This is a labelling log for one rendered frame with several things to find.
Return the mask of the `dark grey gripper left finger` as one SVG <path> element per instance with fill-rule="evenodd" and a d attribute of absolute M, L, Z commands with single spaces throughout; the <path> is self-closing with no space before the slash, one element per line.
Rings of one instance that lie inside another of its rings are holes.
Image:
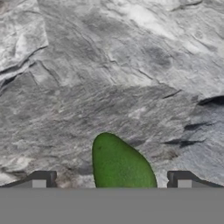
<path fill-rule="evenodd" d="M 6 185 L 0 185 L 0 188 L 52 188 L 57 186 L 56 178 L 56 171 L 34 171 L 24 179 Z"/>

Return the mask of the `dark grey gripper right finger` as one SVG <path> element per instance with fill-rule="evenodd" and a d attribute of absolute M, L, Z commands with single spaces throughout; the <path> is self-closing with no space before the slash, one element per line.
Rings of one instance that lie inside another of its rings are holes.
<path fill-rule="evenodd" d="M 191 171 L 168 171 L 167 172 L 168 188 L 204 188 L 204 187 L 221 187 L 224 185 L 201 179 Z"/>

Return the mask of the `green avocado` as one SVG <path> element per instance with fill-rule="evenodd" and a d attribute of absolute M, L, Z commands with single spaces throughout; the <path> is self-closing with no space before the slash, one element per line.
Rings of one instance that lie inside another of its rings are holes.
<path fill-rule="evenodd" d="M 98 188 L 157 188 L 154 171 L 135 148 L 111 133 L 98 135 L 92 147 L 94 183 Z"/>

